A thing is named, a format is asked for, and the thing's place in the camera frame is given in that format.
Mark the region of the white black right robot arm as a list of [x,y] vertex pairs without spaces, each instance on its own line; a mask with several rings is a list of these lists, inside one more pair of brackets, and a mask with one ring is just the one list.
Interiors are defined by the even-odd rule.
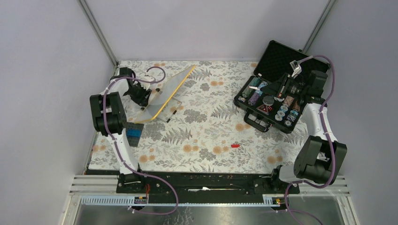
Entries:
[[287,98],[288,94],[300,94],[305,105],[301,107],[305,119],[308,139],[296,157],[294,165],[280,166],[269,180],[275,193],[283,192],[288,183],[307,183],[315,188],[333,184],[347,154],[347,146],[339,143],[331,131],[327,118],[327,99],[321,98],[328,78],[324,72],[313,70],[304,86],[299,87],[291,75],[261,88],[273,97]]

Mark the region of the yellow framed whiteboard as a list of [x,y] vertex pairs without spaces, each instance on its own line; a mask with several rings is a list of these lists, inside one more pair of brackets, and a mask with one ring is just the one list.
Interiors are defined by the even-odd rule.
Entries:
[[155,96],[149,102],[149,105],[135,118],[133,122],[144,123],[154,120],[165,108],[165,106],[182,86],[184,81],[192,73],[195,67],[196,65],[192,65],[168,79],[160,89],[160,93],[155,94]]

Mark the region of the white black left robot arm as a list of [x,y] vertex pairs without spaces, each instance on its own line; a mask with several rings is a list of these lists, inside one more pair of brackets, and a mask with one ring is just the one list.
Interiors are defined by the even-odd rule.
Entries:
[[132,69],[122,67],[119,75],[111,78],[109,86],[102,93],[90,96],[94,128],[111,143],[119,163],[118,186],[128,185],[135,193],[143,191],[146,182],[131,150],[132,146],[138,144],[143,124],[127,121],[122,97],[129,96],[144,109],[148,105],[151,90],[143,84],[142,79],[136,79]]

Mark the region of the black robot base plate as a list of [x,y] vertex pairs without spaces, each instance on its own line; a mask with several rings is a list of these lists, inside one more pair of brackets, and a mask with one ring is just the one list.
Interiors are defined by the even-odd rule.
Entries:
[[271,174],[250,173],[198,173],[198,172],[146,172],[140,183],[118,186],[118,194],[169,195],[179,203],[179,194],[196,195],[284,195],[288,186]]

